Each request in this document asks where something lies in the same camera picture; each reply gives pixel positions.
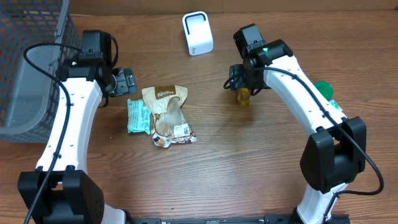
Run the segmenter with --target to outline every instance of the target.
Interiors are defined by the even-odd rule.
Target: gray plastic crate
[[[58,106],[58,85],[23,57],[27,46],[81,40],[69,15],[69,0],[0,0],[0,139],[47,142]],[[58,65],[76,52],[63,47],[32,49],[33,63],[58,76]]]

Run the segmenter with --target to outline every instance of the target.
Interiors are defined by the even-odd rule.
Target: wood grain
[[[393,10],[398,0],[79,0],[70,12],[82,15],[148,15],[230,12]]]
[[[132,67],[139,91],[154,85],[188,88],[182,111],[198,142],[156,148],[145,134],[128,135],[126,100],[97,111],[88,150],[88,172],[106,203],[135,217],[252,217],[290,213],[306,181],[299,160],[306,139],[291,112],[272,91],[236,105],[222,85],[230,65],[241,63],[232,36],[255,22],[267,40],[283,39],[313,81],[333,85],[334,99],[368,128],[367,152],[386,189],[375,197],[342,196],[335,213],[353,223],[396,223],[398,218],[398,12],[291,12],[212,14],[210,54],[188,55],[181,15],[76,16],[75,25],[113,34],[119,66]],[[0,142],[0,223],[22,223],[26,207],[16,184],[32,170],[43,144]],[[349,189],[372,190],[369,166]]]

